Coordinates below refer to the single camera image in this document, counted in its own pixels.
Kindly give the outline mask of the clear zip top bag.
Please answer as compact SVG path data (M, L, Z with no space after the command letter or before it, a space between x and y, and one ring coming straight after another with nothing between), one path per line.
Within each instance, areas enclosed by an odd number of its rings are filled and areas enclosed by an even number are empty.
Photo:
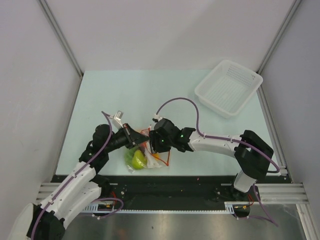
M141 150L144 156L147 158L147 167L136 170L133 169L132 165L126 165L127 168L131 172L141 171L141 170L148 170L148 169L159 169L162 167L169 167L170 166L170 159L171 159L171 151L165 153L153 153L150 141L146 141L138 146L133 147L135 150ZM152 154L159 154L161 160L158 160L152 156Z

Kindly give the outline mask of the green fake grapes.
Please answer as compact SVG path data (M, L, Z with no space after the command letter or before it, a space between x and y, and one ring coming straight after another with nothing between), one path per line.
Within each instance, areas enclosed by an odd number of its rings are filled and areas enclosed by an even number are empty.
M124 162L126 165L131 166L132 165L132 159L134 157L136 150L134 148L132 149L127 149L124 152Z

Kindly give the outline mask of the green fake pear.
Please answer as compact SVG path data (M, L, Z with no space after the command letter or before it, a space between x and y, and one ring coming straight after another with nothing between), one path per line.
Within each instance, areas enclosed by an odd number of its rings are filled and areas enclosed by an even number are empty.
M141 150L136 150L131 159L131 165L135 170L142 170L147 167L148 160Z

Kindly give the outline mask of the orange fake mango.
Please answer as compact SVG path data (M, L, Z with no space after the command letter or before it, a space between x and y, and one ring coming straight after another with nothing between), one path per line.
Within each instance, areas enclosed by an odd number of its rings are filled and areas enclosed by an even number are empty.
M152 156L157 160L161 160L161 158L160 158L158 153L153 153Z

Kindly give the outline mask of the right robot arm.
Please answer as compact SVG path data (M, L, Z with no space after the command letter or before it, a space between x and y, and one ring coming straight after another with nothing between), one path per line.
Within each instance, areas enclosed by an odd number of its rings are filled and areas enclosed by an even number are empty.
M201 135L192 127L180 129L167 118L155 123L149 137L153 153L175 148L182 153L211 152L236 159L240 172L233 180L230 194L237 201L247 197L252 186L266 177L274 154L274 150L251 130L240 135L212 138Z

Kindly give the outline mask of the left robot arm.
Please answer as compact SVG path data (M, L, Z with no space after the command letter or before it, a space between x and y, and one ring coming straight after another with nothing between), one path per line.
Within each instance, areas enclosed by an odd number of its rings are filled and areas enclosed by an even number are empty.
M109 160L109 153L122 147L132 149L149 137L127 123L112 131L110 124L95 128L73 171L39 204L29 203L15 220L10 240L61 240L72 220L91 202L105 200L111 188L99 171Z

